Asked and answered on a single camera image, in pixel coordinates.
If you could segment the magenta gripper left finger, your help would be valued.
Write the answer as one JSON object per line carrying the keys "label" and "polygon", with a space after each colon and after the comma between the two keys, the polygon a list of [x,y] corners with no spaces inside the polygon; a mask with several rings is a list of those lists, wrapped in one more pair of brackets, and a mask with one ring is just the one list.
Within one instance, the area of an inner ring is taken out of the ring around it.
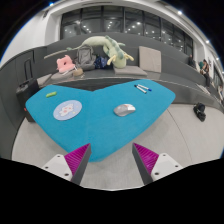
{"label": "magenta gripper left finger", "polygon": [[72,152],[56,154],[42,169],[79,185],[91,155],[91,144],[83,145]]}

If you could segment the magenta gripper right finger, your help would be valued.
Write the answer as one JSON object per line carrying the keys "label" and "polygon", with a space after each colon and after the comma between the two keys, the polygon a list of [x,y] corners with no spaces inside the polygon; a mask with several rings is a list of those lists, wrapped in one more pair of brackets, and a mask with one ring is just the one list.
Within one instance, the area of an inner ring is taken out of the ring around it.
{"label": "magenta gripper right finger", "polygon": [[144,185],[182,169],[167,153],[157,154],[137,143],[132,144],[132,154]]}

